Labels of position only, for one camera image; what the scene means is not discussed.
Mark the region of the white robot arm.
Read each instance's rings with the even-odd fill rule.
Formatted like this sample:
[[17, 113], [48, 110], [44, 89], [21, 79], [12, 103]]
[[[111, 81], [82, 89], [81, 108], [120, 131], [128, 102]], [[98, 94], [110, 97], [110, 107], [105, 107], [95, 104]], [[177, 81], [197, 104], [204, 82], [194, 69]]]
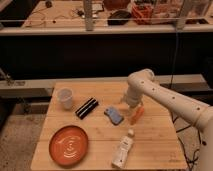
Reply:
[[203, 142], [196, 171], [213, 171], [213, 106], [167, 89], [154, 82], [150, 69], [131, 73], [127, 78], [128, 89], [122, 100], [135, 108], [146, 95], [203, 133]]

